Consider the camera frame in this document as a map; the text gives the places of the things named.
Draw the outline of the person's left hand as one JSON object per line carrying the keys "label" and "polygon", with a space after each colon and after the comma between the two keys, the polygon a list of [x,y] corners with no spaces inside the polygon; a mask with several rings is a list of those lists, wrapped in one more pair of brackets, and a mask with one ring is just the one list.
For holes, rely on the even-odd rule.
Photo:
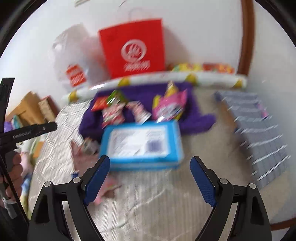
{"label": "person's left hand", "polygon": [[[20,197],[22,193],[22,183],[23,183],[23,178],[22,178],[22,172],[23,172],[23,167],[21,165],[21,156],[18,152],[12,151],[13,154],[13,166],[11,168],[11,171],[9,172],[11,181],[13,183],[13,186],[15,188],[15,191],[17,193],[17,196]],[[10,198],[11,201],[15,201],[16,198],[11,190],[11,186],[6,188],[6,195],[8,198]]]}

